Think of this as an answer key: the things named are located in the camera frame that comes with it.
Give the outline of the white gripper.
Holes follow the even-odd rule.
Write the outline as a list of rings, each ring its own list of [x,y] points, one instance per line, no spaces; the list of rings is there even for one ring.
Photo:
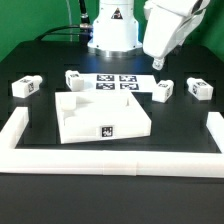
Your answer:
[[[151,56],[152,67],[161,70],[165,57],[200,24],[200,10],[193,5],[146,5],[147,26],[143,51]]]

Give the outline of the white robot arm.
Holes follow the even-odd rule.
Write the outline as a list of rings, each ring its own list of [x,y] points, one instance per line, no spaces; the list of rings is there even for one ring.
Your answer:
[[[100,0],[89,51],[119,57],[143,50],[153,58],[152,67],[161,70],[165,57],[200,25],[209,3],[210,0],[146,0],[147,25],[140,42],[134,0]]]

